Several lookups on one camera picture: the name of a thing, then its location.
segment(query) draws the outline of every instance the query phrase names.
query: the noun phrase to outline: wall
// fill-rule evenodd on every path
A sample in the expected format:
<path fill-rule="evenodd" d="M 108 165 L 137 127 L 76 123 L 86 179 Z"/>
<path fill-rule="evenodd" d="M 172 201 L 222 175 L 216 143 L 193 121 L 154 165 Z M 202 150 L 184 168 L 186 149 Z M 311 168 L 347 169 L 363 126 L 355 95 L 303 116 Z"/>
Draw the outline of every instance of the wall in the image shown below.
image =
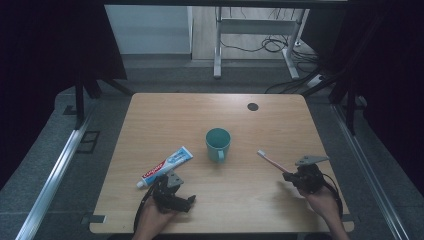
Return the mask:
<path fill-rule="evenodd" d="M 106 5 L 121 54 L 190 54 L 192 7 Z"/>

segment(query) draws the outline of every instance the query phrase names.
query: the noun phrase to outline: gray carpet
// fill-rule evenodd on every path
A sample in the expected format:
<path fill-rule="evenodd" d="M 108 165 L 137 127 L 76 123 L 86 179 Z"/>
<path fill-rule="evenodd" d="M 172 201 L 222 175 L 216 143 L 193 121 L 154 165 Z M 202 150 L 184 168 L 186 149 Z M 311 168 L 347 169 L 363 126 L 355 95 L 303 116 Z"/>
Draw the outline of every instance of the gray carpet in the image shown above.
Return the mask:
<path fill-rule="evenodd" d="M 213 78 L 211 67 L 127 68 L 128 81 L 120 83 L 136 92 L 264 93 L 274 84 L 289 79 L 283 67 L 224 67 L 222 79 Z M 98 100 L 86 98 L 97 107 L 87 131 L 98 135 L 91 143 L 79 146 L 77 153 L 46 214 L 36 239 L 129 239 L 128 235 L 97 235 L 82 223 L 95 208 L 106 171 L 121 129 L 130 97 L 99 81 L 103 91 Z M 280 86 L 271 93 L 280 92 Z M 355 221 L 351 239 L 394 239 L 365 181 L 347 141 L 338 127 L 327 101 L 331 89 L 310 96 L 307 103 L 346 202 Z M 75 124 L 75 116 L 63 115 L 74 105 L 73 89 L 58 95 L 56 109 L 21 167 L 0 192 L 0 238 L 14 239 L 43 187 Z M 423 239 L 424 201 L 396 161 L 369 129 L 360 112 L 356 113 L 357 138 L 381 181 L 396 211 L 407 226 L 410 239 Z M 201 236 L 209 239 L 302 239 L 293 235 Z M 161 239 L 188 239 L 188 236 L 163 236 Z"/>

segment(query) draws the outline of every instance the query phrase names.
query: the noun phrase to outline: person's left hand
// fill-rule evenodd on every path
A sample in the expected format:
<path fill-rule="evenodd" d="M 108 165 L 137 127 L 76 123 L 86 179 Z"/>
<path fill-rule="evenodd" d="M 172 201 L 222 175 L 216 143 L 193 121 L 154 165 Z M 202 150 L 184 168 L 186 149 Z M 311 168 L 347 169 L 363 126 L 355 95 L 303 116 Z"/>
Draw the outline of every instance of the person's left hand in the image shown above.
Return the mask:
<path fill-rule="evenodd" d="M 159 212 L 155 200 L 153 197 L 149 197 L 140 214 L 133 240 L 151 240 L 165 228 L 177 213 L 174 210 L 169 210 L 166 213 Z"/>

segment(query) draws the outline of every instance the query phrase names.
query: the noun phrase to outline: teal mug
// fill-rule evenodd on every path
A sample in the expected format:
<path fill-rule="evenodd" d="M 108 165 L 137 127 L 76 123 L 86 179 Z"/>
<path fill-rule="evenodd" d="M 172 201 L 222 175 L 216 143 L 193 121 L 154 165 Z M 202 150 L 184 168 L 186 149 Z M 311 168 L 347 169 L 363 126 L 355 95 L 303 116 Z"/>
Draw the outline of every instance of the teal mug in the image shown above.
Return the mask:
<path fill-rule="evenodd" d="M 214 128 L 206 134 L 206 146 L 208 148 L 209 159 L 218 163 L 223 163 L 230 148 L 231 135 L 222 128 Z"/>

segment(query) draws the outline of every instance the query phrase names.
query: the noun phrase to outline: wooden table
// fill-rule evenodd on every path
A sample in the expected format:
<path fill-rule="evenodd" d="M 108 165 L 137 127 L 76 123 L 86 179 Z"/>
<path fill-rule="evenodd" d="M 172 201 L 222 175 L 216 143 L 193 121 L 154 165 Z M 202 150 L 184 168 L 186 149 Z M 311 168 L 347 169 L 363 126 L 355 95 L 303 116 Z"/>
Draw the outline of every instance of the wooden table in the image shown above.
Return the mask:
<path fill-rule="evenodd" d="M 249 110 L 249 103 L 259 109 Z M 232 136 L 224 164 L 207 157 L 205 135 L 215 127 Z M 133 96 L 94 212 L 105 222 L 91 223 L 91 231 L 131 233 L 146 192 L 136 183 L 181 146 L 194 158 L 175 170 L 185 182 L 177 196 L 197 197 L 164 233 L 328 231 L 281 172 L 256 154 L 261 149 L 293 172 L 304 155 L 326 156 L 302 96 L 182 93 Z M 336 180 L 329 161 L 318 166 Z M 345 227 L 352 231 L 354 224 Z"/>

